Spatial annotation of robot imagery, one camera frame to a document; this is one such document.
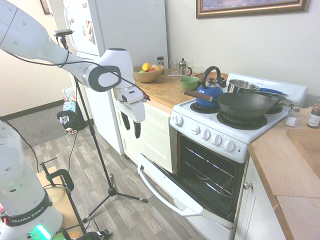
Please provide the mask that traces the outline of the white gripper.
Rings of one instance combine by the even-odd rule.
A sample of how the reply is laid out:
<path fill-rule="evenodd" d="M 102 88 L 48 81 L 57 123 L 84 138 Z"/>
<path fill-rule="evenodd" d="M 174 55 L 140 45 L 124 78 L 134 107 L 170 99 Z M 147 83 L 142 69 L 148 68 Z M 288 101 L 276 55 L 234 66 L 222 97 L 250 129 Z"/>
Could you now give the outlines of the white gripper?
<path fill-rule="evenodd" d="M 141 136 L 141 122 L 146 118 L 143 93 L 137 87 L 115 88 L 114 96 L 125 128 L 130 130 L 129 118 L 134 120 L 134 135 L 138 139 Z"/>

